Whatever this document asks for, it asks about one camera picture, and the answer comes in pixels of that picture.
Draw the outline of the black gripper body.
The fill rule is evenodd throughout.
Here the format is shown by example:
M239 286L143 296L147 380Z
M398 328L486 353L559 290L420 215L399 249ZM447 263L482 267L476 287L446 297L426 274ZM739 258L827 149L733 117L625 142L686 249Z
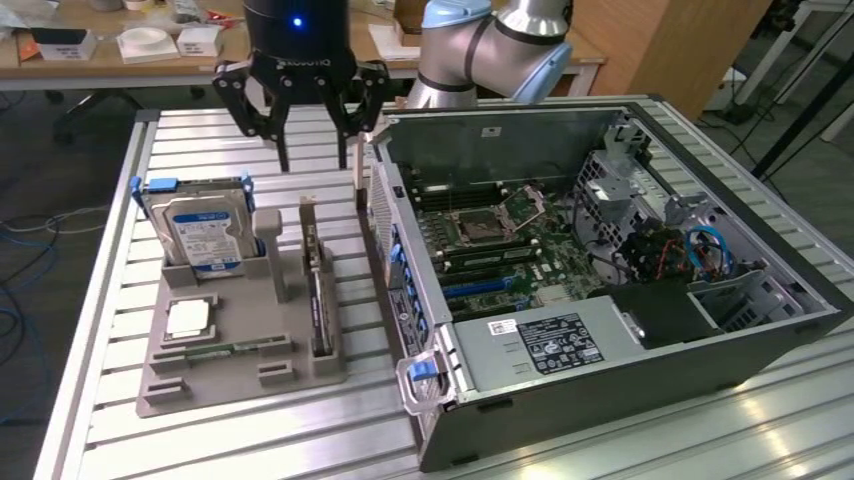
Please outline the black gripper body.
M355 75L346 1L246 1L250 75L292 105L322 102L316 78L340 91Z

